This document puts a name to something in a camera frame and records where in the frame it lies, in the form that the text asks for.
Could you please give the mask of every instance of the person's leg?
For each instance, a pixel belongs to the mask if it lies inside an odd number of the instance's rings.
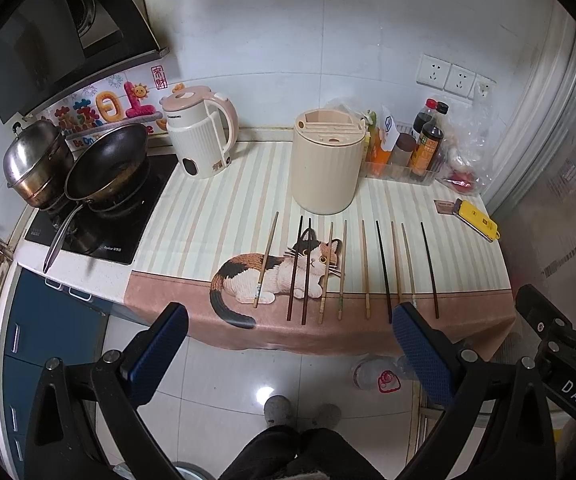
[[[299,457],[287,466],[295,475],[321,471],[330,480],[385,480],[370,462],[334,431],[341,419],[341,410],[327,404],[312,420],[313,428],[301,434]]]
[[[290,401],[270,397],[263,407],[268,429],[252,439],[219,480],[262,480],[271,478],[292,461],[299,449]]]

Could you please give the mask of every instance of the yellow lighter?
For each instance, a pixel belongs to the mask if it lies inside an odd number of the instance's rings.
[[[452,207],[452,214],[465,224],[468,224],[489,242],[494,242],[499,239],[497,224],[467,200],[460,198],[455,200],[454,206]]]

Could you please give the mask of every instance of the beige container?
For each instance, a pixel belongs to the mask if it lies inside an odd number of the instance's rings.
[[[311,110],[295,121],[290,188],[307,211],[332,215],[353,201],[366,126],[338,110]]]

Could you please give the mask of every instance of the black range hood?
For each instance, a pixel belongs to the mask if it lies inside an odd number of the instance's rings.
[[[3,122],[15,112],[35,114],[106,76],[167,54],[144,17],[143,0],[8,0],[1,5],[1,14],[8,14],[0,19]]]

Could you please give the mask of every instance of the black chopstick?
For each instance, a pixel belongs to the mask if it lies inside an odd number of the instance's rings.
[[[434,284],[433,263],[430,261],[430,249],[428,248],[428,238],[425,237],[425,229],[421,222],[421,232],[423,233],[423,243],[425,243],[425,254],[428,256],[428,267],[430,267],[430,280],[433,282],[434,318],[439,319],[439,301],[437,300],[437,286]]]
[[[305,325],[308,313],[308,285],[310,283],[310,244],[312,236],[312,218],[308,218],[308,248],[306,249],[306,287],[303,291],[303,312],[301,313],[301,324]]]
[[[392,324],[392,302],[390,299],[390,285],[388,284],[388,270],[386,270],[386,255],[383,253],[383,242],[381,241],[381,230],[379,221],[377,224],[377,237],[379,238],[379,250],[381,251],[381,265],[383,266],[383,280],[386,282],[386,302],[388,303],[388,324]]]
[[[294,280],[297,278],[297,259],[299,257],[299,250],[301,247],[301,229],[303,227],[303,215],[301,215],[301,220],[299,220],[299,232],[297,232],[297,245],[294,255],[294,263],[292,264],[292,283],[290,283],[290,297],[288,298],[288,316],[287,321],[292,320],[292,301],[294,300]]]

